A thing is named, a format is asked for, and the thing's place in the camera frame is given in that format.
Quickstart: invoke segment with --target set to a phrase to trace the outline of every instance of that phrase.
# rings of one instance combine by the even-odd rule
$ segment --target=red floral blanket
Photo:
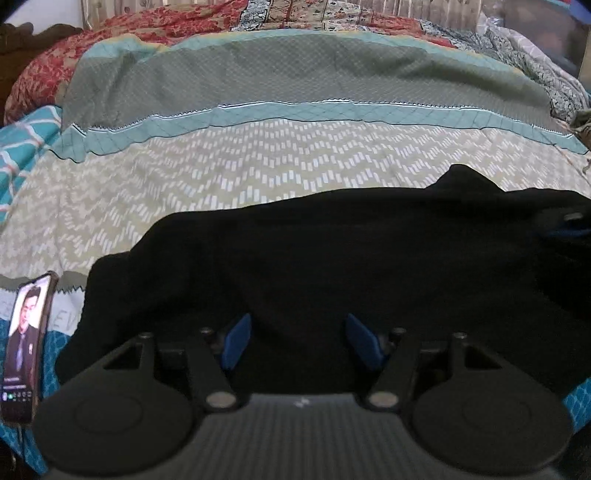
[[[33,60],[14,83],[6,102],[5,124],[44,105],[61,104],[78,60],[95,43],[131,33],[140,40],[170,46],[193,35],[229,31],[245,21],[241,15],[248,2],[175,5],[121,15],[106,20],[98,30],[87,30],[56,43]],[[382,15],[333,0],[269,0],[267,15],[256,28],[370,30],[386,35],[411,35],[454,48],[445,38],[427,35],[417,20]]]

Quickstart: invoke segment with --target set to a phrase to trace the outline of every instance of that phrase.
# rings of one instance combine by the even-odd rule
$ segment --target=gray ribbed surface
[[[255,395],[234,414],[209,416],[165,464],[125,480],[486,480],[430,457],[395,415],[361,409],[351,395]],[[547,469],[522,480],[558,480]],[[46,480],[80,479],[50,471]]]

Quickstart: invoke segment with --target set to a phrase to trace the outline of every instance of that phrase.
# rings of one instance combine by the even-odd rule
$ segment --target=white zigzag pattern fabric
[[[237,208],[315,192],[426,187],[464,163],[505,190],[591,196],[585,156],[497,129],[285,119],[152,138],[74,164],[46,153],[2,229],[3,275],[87,274],[173,212]]]

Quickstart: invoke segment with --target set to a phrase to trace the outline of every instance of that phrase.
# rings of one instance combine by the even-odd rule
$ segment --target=wooden headboard
[[[30,23],[19,27],[0,25],[0,125],[4,121],[4,105],[12,85],[31,60],[62,38],[81,31],[81,28],[58,24],[33,35],[33,25]]]

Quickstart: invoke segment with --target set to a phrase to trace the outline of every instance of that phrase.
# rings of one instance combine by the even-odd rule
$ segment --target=teal lattice pattern fabric
[[[564,404],[573,418],[574,431],[578,432],[591,420],[591,378],[568,394]]]

